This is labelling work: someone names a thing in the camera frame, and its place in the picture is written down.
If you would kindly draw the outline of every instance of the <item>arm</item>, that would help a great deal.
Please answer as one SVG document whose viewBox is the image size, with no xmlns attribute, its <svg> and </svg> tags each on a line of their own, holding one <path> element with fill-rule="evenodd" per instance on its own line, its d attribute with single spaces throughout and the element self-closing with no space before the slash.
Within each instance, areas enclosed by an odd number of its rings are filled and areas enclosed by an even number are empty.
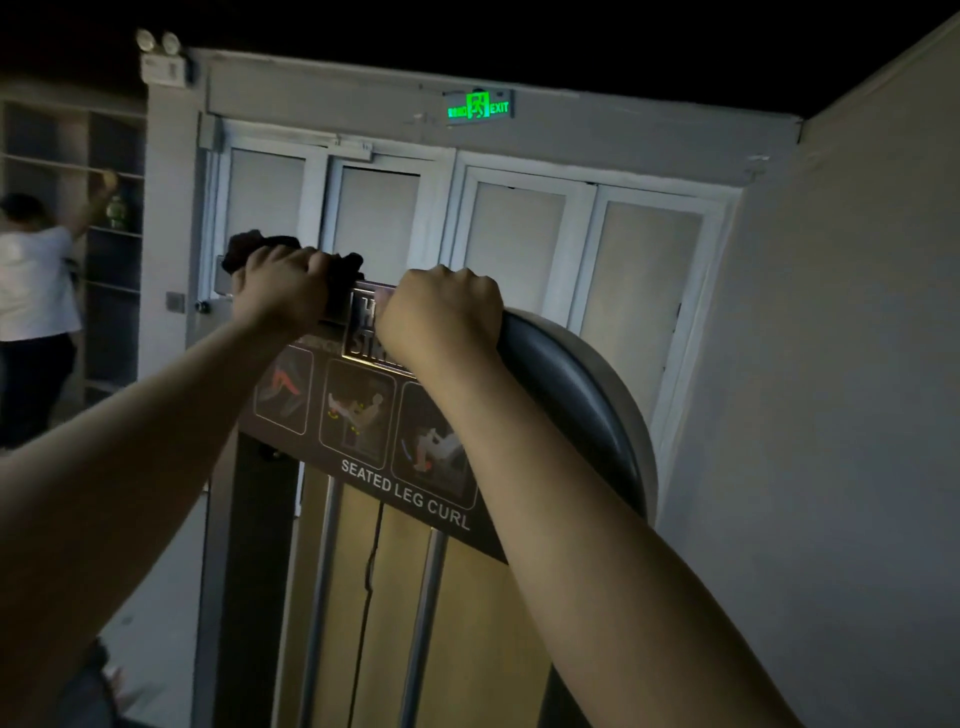
<svg viewBox="0 0 960 728">
<path fill-rule="evenodd" d="M 232 322 L 0 459 L 0 716 L 49 702 L 166 548 L 262 372 L 323 310 L 327 262 L 261 249 Z"/>
<path fill-rule="evenodd" d="M 697 577 L 506 370 L 494 349 L 501 312 L 489 279 L 410 272 L 377 331 L 460 436 L 527 607 L 588 719 L 797 726 Z"/>
<path fill-rule="evenodd" d="M 115 172 L 104 172 L 104 186 L 95 192 L 84 207 L 64 227 L 70 236 L 76 240 L 83 235 L 94 222 L 100 219 L 107 209 L 110 198 L 120 184 Z"/>
</svg>

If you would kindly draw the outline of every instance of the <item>green bottle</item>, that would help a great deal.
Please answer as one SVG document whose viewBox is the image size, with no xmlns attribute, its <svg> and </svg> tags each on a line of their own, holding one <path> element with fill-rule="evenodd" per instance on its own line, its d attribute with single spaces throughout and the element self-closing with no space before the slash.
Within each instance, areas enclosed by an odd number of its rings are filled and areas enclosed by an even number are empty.
<svg viewBox="0 0 960 728">
<path fill-rule="evenodd" d="M 127 212 L 127 203 L 124 202 L 123 197 L 117 192 L 110 198 L 107 204 L 107 219 L 113 230 L 124 231 L 127 229 Z"/>
</svg>

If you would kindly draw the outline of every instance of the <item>light switch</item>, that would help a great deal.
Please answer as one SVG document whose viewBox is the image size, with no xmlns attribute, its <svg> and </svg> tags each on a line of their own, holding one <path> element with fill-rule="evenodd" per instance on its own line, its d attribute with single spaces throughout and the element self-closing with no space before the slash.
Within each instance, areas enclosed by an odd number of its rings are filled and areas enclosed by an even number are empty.
<svg viewBox="0 0 960 728">
<path fill-rule="evenodd" d="M 186 294 L 167 291 L 167 310 L 170 313 L 186 313 Z"/>
</svg>

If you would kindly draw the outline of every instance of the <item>shelving unit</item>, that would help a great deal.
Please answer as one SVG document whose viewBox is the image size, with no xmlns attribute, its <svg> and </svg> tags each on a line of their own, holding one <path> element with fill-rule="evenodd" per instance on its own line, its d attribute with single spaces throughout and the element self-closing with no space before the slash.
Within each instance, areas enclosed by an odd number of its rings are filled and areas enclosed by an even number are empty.
<svg viewBox="0 0 960 728">
<path fill-rule="evenodd" d="M 69 219 L 112 169 L 128 226 L 97 221 L 74 248 L 84 331 L 61 397 L 69 416 L 136 380 L 146 113 L 0 99 L 0 192 L 38 197 L 58 222 Z"/>
</svg>

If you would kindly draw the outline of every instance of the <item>black towel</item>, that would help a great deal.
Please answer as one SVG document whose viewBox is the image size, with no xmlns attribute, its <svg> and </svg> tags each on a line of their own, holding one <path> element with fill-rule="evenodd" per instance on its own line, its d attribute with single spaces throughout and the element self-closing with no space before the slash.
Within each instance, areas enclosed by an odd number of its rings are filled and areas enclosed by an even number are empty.
<svg viewBox="0 0 960 728">
<path fill-rule="evenodd" d="M 233 235 L 227 245 L 227 254 L 221 267 L 231 276 L 247 265 L 247 258 L 253 251 L 264 246 L 273 248 L 277 245 L 286 245 L 296 250 L 300 249 L 300 241 L 290 235 L 275 235 L 264 237 L 260 231 L 240 232 Z M 350 253 L 346 257 L 335 255 L 330 261 L 330 269 L 326 276 L 327 305 L 323 318 L 328 321 L 339 321 L 344 316 L 344 305 L 350 288 L 358 280 L 363 280 L 360 266 L 363 257 L 357 253 Z"/>
</svg>

